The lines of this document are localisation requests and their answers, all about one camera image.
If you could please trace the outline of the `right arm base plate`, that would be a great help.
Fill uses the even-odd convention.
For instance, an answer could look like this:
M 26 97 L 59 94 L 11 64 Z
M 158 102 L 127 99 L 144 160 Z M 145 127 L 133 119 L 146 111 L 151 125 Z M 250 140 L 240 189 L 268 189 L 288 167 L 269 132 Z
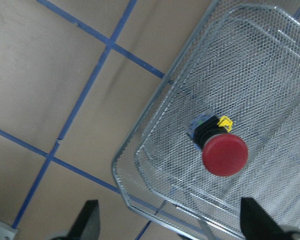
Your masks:
M 0 240 L 14 240 L 18 234 L 18 229 L 0 221 Z

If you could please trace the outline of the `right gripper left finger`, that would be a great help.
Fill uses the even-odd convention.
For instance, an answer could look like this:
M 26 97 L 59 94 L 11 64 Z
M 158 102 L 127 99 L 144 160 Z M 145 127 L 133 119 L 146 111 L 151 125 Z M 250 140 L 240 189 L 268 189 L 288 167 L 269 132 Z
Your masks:
M 52 240 L 98 240 L 101 232 L 99 201 L 87 200 L 69 232 Z

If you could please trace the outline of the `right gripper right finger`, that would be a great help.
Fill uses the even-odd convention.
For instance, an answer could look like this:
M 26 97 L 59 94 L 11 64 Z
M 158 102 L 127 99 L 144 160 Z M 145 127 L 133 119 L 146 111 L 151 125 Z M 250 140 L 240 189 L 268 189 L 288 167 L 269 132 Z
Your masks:
M 246 240 L 300 240 L 300 229 L 280 226 L 252 197 L 240 200 L 240 230 Z

